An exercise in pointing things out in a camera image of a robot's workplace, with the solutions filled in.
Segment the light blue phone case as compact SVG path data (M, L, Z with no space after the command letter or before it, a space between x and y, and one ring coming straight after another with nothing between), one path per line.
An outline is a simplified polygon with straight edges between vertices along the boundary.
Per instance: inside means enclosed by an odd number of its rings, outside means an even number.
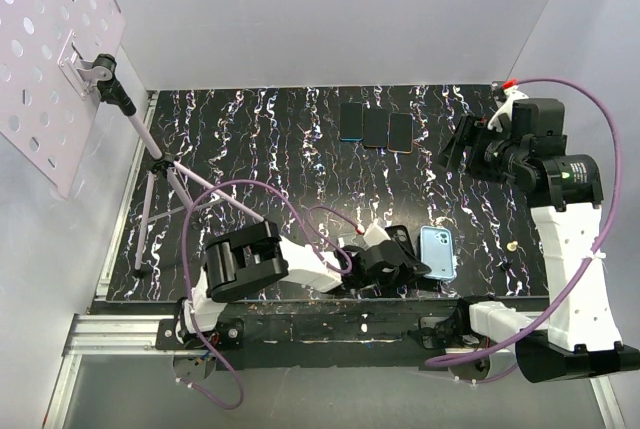
M425 278L450 282L456 276L453 236L446 228L422 226L419 234L419 252L423 264L430 268Z

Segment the dark phone blue edge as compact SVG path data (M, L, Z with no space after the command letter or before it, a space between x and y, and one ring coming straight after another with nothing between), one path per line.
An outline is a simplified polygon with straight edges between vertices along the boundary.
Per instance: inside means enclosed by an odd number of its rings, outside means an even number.
M360 102L345 102L339 108L339 139L358 142L363 139L364 108Z

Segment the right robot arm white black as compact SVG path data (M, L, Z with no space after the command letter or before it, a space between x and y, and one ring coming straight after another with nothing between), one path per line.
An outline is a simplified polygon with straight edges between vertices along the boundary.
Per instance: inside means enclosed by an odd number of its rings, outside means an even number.
M639 368L610 311L597 247L603 191L587 155L569 155L565 107L550 98L507 99L490 119L465 115L440 156L472 178L512 183L525 196L545 264L549 307L536 320L487 298L464 298L438 324L464 346L487 338L532 382L592 378Z

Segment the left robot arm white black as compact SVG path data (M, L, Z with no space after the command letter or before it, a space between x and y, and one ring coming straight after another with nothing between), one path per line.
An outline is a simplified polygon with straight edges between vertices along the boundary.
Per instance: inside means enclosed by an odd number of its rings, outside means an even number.
M179 303L176 339L193 349L205 347L222 331L219 320L228 304L279 281L329 293L341 287L397 288L431 274L407 238L390 232L371 224L354 241L320 254L279 234L270 221L215 237L205 247L197 282Z

